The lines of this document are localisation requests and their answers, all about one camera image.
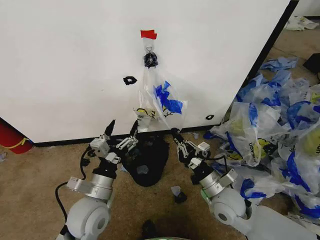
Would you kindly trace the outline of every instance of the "black mark on wall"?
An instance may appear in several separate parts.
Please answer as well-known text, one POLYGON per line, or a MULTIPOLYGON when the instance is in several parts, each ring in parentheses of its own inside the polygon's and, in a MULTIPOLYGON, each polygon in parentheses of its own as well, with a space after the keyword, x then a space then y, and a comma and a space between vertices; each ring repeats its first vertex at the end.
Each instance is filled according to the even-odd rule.
POLYGON ((123 81, 125 85, 131 85, 135 84, 137 82, 137 79, 134 76, 126 76, 123 81))
POLYGON ((211 119, 214 118, 214 116, 215 116, 215 115, 208 115, 208 116, 205 117, 205 119, 206 119, 206 120, 211 120, 211 119))

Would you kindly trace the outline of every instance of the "debris on floor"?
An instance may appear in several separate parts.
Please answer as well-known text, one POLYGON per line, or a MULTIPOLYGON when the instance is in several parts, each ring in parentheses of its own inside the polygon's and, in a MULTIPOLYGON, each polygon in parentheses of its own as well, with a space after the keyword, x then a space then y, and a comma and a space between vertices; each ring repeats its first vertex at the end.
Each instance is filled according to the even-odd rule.
POLYGON ((180 186, 172 186, 171 191, 174 195, 174 202, 177 204, 181 204, 187 200, 187 196, 184 192, 181 191, 180 186))
POLYGON ((198 132, 189 132, 189 134, 192 134, 194 139, 198 139, 199 138, 199 133, 198 132))
POLYGON ((260 69, 269 69, 271 72, 277 72, 279 70, 293 69, 296 67, 298 62, 297 57, 288 57, 283 56, 278 57, 277 59, 269 59, 267 62, 263 63, 260 69))
POLYGON ((286 30, 303 31, 305 29, 315 29, 319 23, 313 22, 304 16, 291 16, 284 26, 286 30))
MULTIPOLYGON (((293 67, 298 60, 280 66, 284 61, 279 59, 264 64, 278 70, 275 76, 267 80, 260 73, 240 89, 229 120, 214 126, 204 138, 221 140, 215 158, 225 156, 236 170, 233 187, 242 197, 258 204, 283 192, 300 216, 319 225, 320 84, 293 79, 282 67, 293 67)), ((212 167, 225 172, 223 159, 212 167)))
POLYGON ((0 163, 4 162, 7 159, 7 153, 3 152, 0 154, 0 163))

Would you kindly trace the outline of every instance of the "pile of plastic bags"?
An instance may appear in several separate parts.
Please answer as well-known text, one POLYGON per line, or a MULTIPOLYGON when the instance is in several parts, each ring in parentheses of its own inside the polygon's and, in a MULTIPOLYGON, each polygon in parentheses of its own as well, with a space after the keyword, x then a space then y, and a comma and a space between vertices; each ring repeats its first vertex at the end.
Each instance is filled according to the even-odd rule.
MULTIPOLYGON (((319 118, 320 84, 310 87, 306 79, 279 70, 270 81, 259 74, 241 88, 229 120, 204 137, 221 139, 216 157, 224 155, 238 172, 234 188, 245 199, 259 202, 284 192, 301 215, 318 221, 319 118)), ((223 171, 223 164, 212 167, 223 171)))

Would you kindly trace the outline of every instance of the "black cable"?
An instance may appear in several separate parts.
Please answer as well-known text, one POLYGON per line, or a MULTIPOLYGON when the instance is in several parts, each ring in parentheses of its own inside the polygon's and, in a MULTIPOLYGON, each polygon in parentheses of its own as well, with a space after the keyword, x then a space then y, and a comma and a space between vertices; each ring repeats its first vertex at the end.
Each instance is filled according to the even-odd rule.
MULTIPOLYGON (((82 173, 82 175, 83 175, 82 180, 85 180, 85 179, 87 178, 86 173, 85 173, 85 171, 84 171, 84 167, 88 166, 88 164, 90 163, 90 161, 85 158, 85 155, 86 155, 88 152, 90 152, 91 150, 92 150, 91 147, 88 146, 88 147, 86 148, 86 150, 82 153, 81 158, 80 158, 80 171, 81 171, 81 173, 82 173)), ((56 199, 56 201, 58 202, 59 207, 61 208, 61 211, 62 211, 62 213, 63 213, 64 221, 65 221, 65 222, 67 222, 68 214, 67 214, 67 212, 66 212, 66 209, 65 209, 62 201, 60 200, 60 197, 59 197, 59 188, 61 188, 62 186, 66 185, 67 183, 68 183, 67 181, 61 183, 59 186, 57 186, 57 187, 55 188, 55 191, 54 191, 55 199, 56 199)))
POLYGON ((206 160, 212 160, 212 161, 217 161, 217 160, 220 160, 220 159, 224 160, 225 172, 227 173, 228 172, 228 166, 227 166, 227 159, 226 159, 225 155, 220 156, 220 157, 206 158, 206 160))
POLYGON ((58 193, 58 191, 59 191, 59 188, 61 188, 62 186, 64 186, 64 185, 66 185, 68 182, 66 181, 66 182, 64 182, 64 183, 61 183, 59 186, 57 186, 56 188, 55 188, 55 191, 54 191, 54 194, 55 194, 55 199, 56 199, 56 201, 58 202, 58 204, 59 204, 59 206, 60 206, 60 208, 61 208, 61 211, 62 211, 62 213, 63 213, 63 216, 64 216, 64 221, 65 222, 67 222, 67 212, 66 212, 66 210, 65 210, 65 207, 64 207, 64 205, 62 204, 62 202, 61 202, 61 200, 60 200, 60 198, 59 198, 59 193, 58 193))
POLYGON ((90 150, 92 150, 92 149, 91 149, 90 146, 88 146, 88 147, 86 148, 86 150, 82 153, 81 158, 80 158, 80 171, 81 171, 82 176, 83 176, 83 178, 81 178, 82 180, 85 180, 85 179, 87 178, 86 173, 85 173, 85 171, 84 171, 84 167, 88 166, 89 163, 90 163, 90 161, 89 161, 89 162, 86 161, 86 160, 88 160, 88 159, 85 158, 85 155, 86 155, 90 150))

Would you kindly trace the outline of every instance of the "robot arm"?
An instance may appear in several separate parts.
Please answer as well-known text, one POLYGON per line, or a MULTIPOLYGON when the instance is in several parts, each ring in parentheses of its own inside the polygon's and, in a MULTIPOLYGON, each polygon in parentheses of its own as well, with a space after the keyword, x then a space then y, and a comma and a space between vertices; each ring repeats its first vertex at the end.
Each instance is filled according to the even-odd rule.
POLYGON ((126 157, 138 143, 135 138, 138 128, 136 121, 130 131, 130 137, 125 138, 116 146, 110 146, 108 141, 114 128, 113 120, 103 135, 89 144, 100 164, 93 170, 90 182, 71 177, 67 188, 85 194, 69 210, 65 226, 56 240, 96 240, 110 221, 110 208, 113 202, 113 182, 117 177, 117 164, 126 157))
POLYGON ((221 176, 205 163, 210 155, 207 143, 196 146, 183 140, 177 129, 172 129, 172 135, 179 161, 193 170, 192 182, 201 185, 210 213, 221 223, 231 225, 249 240, 317 239, 316 234, 271 208, 253 204, 247 207, 241 195, 229 188, 237 173, 231 169, 221 176))

